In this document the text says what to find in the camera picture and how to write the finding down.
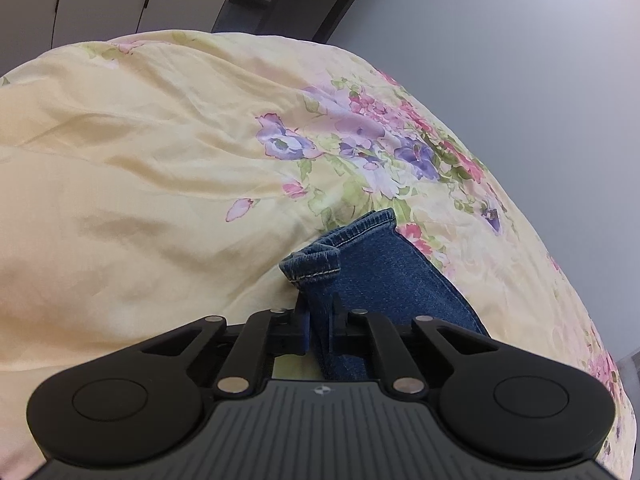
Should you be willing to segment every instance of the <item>floral blanket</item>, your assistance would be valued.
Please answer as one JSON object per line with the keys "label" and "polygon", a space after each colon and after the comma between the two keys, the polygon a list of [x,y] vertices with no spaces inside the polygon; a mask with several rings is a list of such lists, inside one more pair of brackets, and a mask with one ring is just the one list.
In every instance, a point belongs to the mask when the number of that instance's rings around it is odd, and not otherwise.
{"label": "floral blanket", "polygon": [[[566,276],[487,168],[391,76],[338,48],[165,31],[50,51],[0,88],[0,477],[42,462],[24,420],[47,376],[296,291],[278,262],[392,207],[493,338],[586,370],[631,472],[636,423]],[[308,378],[309,360],[279,376]]]}

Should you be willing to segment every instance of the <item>blue denim jeans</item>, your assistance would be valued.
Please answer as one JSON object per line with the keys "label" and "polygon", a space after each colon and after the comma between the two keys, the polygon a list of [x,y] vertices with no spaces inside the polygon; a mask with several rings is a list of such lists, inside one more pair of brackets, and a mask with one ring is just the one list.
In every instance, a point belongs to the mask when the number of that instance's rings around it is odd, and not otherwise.
{"label": "blue denim jeans", "polygon": [[335,293],[346,309],[382,312],[395,324],[426,314],[488,335],[451,282],[396,232],[392,209],[328,232],[282,260],[280,270],[306,296],[311,343],[327,379],[366,378],[361,360],[333,354]]}

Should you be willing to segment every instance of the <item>metal screw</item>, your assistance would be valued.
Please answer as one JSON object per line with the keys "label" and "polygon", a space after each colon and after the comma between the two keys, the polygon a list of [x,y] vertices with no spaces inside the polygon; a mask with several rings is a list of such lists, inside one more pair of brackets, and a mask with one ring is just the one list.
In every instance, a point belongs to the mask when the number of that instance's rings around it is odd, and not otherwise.
{"label": "metal screw", "polygon": [[218,381],[218,389],[228,394],[241,394],[249,387],[244,377],[225,377]]}
{"label": "metal screw", "polygon": [[424,390],[424,383],[413,377],[400,377],[394,381],[394,390],[402,394],[419,394]]}

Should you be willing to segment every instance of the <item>wall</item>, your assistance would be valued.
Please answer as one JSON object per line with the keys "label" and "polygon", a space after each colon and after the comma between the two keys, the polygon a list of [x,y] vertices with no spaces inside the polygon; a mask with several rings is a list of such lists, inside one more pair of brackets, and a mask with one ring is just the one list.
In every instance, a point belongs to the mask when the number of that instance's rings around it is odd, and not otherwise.
{"label": "wall", "polygon": [[356,0],[330,43],[489,166],[616,359],[640,347],[640,0]]}

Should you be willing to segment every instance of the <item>yellow fabric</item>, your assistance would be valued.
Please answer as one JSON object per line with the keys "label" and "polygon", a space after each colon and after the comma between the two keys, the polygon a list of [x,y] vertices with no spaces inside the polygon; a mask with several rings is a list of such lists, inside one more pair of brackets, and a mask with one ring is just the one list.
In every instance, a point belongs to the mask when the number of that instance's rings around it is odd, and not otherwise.
{"label": "yellow fabric", "polygon": [[[0,477],[23,478],[43,462],[24,410],[47,376],[209,314],[233,324],[294,304],[278,262],[357,213],[344,202],[333,137],[321,136],[330,113],[303,92],[332,84],[409,110],[475,160],[365,61],[284,38],[139,34],[52,50],[2,80]],[[284,140],[304,134],[325,154],[270,155],[256,135],[275,116],[291,132]],[[465,186],[502,205],[499,232],[421,179],[400,201],[411,208],[403,234],[428,231],[412,241],[492,337],[607,384],[617,415],[600,460],[629,478],[635,419],[614,365],[535,231],[490,173],[475,184],[474,168]],[[405,188],[386,184],[401,198]],[[386,184],[356,190],[363,207],[396,206]],[[279,365],[279,376],[317,373],[309,360]]]}

